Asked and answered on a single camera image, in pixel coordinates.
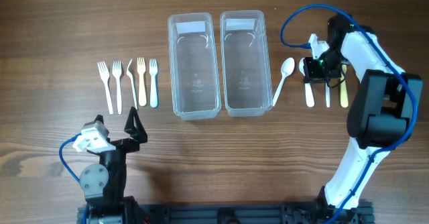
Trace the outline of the long white plastic spoon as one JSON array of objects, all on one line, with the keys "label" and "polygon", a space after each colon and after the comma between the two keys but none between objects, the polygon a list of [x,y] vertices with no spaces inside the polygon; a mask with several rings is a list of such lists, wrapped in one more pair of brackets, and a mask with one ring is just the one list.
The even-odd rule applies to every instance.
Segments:
[{"label": "long white plastic spoon", "polygon": [[280,83],[276,89],[276,92],[273,96],[273,106],[275,106],[275,104],[278,101],[278,98],[280,96],[280,93],[281,93],[281,90],[282,90],[282,87],[284,85],[284,81],[285,81],[286,77],[291,75],[291,73],[293,73],[294,66],[295,66],[295,61],[293,58],[287,58],[283,62],[282,67],[281,67],[282,78],[281,78],[281,81],[280,81]]}]

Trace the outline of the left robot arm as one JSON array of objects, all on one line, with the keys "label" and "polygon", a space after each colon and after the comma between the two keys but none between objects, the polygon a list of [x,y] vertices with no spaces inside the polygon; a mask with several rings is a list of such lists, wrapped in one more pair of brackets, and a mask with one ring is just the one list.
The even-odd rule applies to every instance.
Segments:
[{"label": "left robot arm", "polygon": [[80,174],[79,185],[86,205],[78,209],[77,223],[149,223],[150,219],[133,196],[124,195],[128,153],[138,152],[147,142],[137,109],[130,108],[124,132],[128,138],[110,140],[102,115],[85,123],[73,148],[99,157]]}]

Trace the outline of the thin white plastic spoon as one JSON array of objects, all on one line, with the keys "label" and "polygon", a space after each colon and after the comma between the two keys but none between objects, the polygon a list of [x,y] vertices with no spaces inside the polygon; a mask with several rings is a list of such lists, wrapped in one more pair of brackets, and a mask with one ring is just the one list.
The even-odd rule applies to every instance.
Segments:
[{"label": "thin white plastic spoon", "polygon": [[325,101],[326,101],[326,107],[330,107],[330,87],[328,84],[325,84]]}]

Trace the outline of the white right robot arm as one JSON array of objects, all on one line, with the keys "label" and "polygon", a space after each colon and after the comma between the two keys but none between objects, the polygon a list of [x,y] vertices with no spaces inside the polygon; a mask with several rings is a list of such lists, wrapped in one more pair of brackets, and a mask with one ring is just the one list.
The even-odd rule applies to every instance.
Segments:
[{"label": "white right robot arm", "polygon": [[343,66],[354,68],[360,85],[347,117],[350,136],[345,155],[322,197],[334,213],[357,207],[359,197],[380,162],[406,142],[416,124],[423,80],[396,66],[373,30],[348,14],[328,20],[328,39],[311,35],[311,57],[301,60],[304,83],[345,81]]}]

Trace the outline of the yellow plastic fork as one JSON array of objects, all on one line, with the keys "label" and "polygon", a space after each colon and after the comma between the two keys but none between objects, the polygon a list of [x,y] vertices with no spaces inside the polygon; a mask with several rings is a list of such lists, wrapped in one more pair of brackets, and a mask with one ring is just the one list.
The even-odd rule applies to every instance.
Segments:
[{"label": "yellow plastic fork", "polygon": [[144,57],[137,58],[137,73],[139,75],[139,105],[146,106],[147,105],[147,96],[145,91],[145,72],[146,65]]}]

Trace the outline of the wide-handled white spoon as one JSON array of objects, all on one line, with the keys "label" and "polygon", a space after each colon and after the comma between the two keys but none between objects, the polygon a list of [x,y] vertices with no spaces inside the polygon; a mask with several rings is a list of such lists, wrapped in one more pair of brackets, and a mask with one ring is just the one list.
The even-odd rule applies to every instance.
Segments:
[{"label": "wide-handled white spoon", "polygon": [[[304,73],[304,58],[302,58],[300,60],[299,70],[300,70],[300,72],[302,73],[303,76],[306,76],[305,73]],[[313,95],[310,83],[307,82],[307,83],[304,84],[304,91],[305,91],[306,105],[308,107],[313,107],[314,104],[315,104],[315,102],[314,102],[314,95]]]}]

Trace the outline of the yellow plastic spoon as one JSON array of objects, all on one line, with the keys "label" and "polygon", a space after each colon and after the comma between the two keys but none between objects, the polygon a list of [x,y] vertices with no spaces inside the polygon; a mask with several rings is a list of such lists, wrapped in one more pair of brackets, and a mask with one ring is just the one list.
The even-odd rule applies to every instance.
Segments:
[{"label": "yellow plastic spoon", "polygon": [[345,82],[347,66],[345,64],[342,65],[342,76],[340,83],[340,104],[341,107],[346,108],[349,106],[349,100],[347,95],[347,86]]}]

